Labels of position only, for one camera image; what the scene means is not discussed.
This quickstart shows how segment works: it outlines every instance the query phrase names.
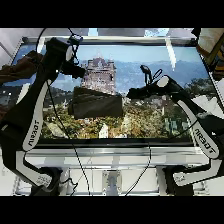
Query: black pouch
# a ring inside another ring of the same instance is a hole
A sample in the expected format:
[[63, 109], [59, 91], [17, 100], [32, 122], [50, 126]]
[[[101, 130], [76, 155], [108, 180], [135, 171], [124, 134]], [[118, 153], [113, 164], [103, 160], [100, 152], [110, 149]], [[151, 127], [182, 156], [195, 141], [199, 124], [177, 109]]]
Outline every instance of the black pouch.
[[122, 117], [122, 96], [75, 87], [73, 99], [69, 103], [68, 114], [74, 115], [75, 119]]

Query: table surface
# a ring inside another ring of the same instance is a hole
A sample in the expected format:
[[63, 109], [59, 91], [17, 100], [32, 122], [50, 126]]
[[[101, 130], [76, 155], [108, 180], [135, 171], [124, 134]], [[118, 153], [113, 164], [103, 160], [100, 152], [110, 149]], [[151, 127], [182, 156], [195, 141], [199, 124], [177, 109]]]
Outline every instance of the table surface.
[[[13, 64], [34, 49], [35, 44], [22, 45]], [[46, 46], [44, 45], [41, 53], [45, 54], [45, 52]], [[195, 47], [140, 46], [121, 43], [97, 45], [95, 43], [80, 45], [77, 57], [79, 65], [86, 66], [86, 68], [90, 68], [89, 60], [92, 60], [93, 70], [99, 74], [97, 84], [89, 82], [86, 86], [107, 93], [109, 90], [102, 83], [106, 81], [106, 78], [103, 80], [104, 77], [111, 74], [108, 62], [114, 64], [112, 71], [114, 79], [109, 83], [114, 87], [114, 92], [111, 94], [120, 93], [123, 96], [125, 114], [119, 119], [106, 117], [74, 120], [72, 116], [67, 115], [68, 102], [73, 97], [74, 87], [81, 86], [84, 81], [60, 73], [51, 85], [51, 90], [57, 111], [72, 139], [96, 139], [101, 136], [113, 139], [157, 139], [156, 141], [160, 142], [161, 139], [179, 134], [189, 126], [185, 113], [167, 96], [153, 96], [134, 103], [127, 100], [125, 96], [130, 88], [145, 85], [144, 74], [140, 69], [142, 64], [147, 65], [152, 74], [162, 69], [163, 75], [169, 75], [187, 91], [196, 96], [204, 96], [204, 104], [209, 104], [213, 98], [211, 105], [217, 109], [219, 100], [217, 100], [215, 88]], [[30, 79], [5, 83], [0, 88], [1, 107], [8, 110], [14, 106], [19, 97], [18, 93], [27, 91], [34, 81], [35, 74]], [[59, 128], [59, 122], [55, 119], [51, 105], [47, 94], [44, 102], [44, 125], [41, 139], [63, 139], [65, 135]], [[180, 139], [184, 142], [192, 142], [190, 132], [180, 136]]]

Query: castle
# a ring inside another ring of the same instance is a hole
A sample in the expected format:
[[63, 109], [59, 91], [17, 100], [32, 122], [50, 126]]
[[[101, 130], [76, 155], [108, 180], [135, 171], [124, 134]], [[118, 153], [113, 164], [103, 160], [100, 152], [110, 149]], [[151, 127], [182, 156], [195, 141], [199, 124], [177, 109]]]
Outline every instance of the castle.
[[116, 67], [112, 60], [106, 63], [101, 56], [98, 56], [88, 60], [88, 65], [82, 64], [81, 67], [87, 70], [81, 87], [115, 95]]

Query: landscape picture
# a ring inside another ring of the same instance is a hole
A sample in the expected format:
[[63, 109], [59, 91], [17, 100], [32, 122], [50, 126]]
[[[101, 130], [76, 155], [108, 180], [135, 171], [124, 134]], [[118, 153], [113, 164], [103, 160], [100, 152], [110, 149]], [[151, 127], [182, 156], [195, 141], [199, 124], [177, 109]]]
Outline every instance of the landscape picture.
[[[59, 74], [51, 85], [57, 113], [69, 137], [165, 139], [186, 130], [190, 124], [186, 114], [168, 96], [152, 96], [145, 100], [132, 101], [126, 97], [130, 88], [145, 85], [141, 65], [147, 65], [152, 74], [162, 69], [162, 75], [169, 75], [176, 80], [192, 97], [200, 95], [206, 95], [209, 99], [217, 97], [196, 49], [194, 47], [173, 47], [173, 49], [175, 66], [171, 63], [165, 46], [81, 45], [77, 57], [79, 66], [88, 71], [85, 77], [73, 79], [71, 76]], [[34, 80], [35, 75], [26, 81], [7, 83], [1, 90], [15, 87], [18, 89], [27, 82], [32, 84]], [[74, 116], [68, 115], [68, 104], [73, 98], [74, 87], [121, 95], [123, 116], [74, 119]], [[8, 104], [2, 104], [2, 107], [7, 107]], [[43, 117], [41, 139], [68, 138], [55, 116], [49, 94], [44, 101]], [[191, 141], [189, 131], [179, 136], [179, 138], [186, 137]]]

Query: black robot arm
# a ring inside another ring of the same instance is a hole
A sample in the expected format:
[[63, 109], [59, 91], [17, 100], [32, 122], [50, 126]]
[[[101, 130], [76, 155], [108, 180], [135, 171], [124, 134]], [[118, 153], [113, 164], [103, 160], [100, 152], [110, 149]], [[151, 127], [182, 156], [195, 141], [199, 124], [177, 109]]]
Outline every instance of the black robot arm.
[[39, 64], [36, 80], [24, 98], [3, 117], [0, 144], [4, 165], [35, 187], [51, 192], [60, 179], [60, 170], [38, 169], [25, 160], [26, 152], [37, 144], [43, 124], [43, 102], [48, 90], [65, 70], [74, 78], [83, 77], [85, 69], [66, 60], [71, 45], [52, 38], [46, 43], [46, 54]]
[[224, 175], [224, 120], [216, 117], [197, 104], [188, 93], [169, 76], [163, 76], [158, 81], [143, 88], [130, 89], [127, 95], [130, 99], [144, 99], [152, 95], [169, 95], [187, 114], [198, 145], [209, 158], [209, 164], [184, 169], [173, 174], [178, 186], [184, 186], [216, 178]]

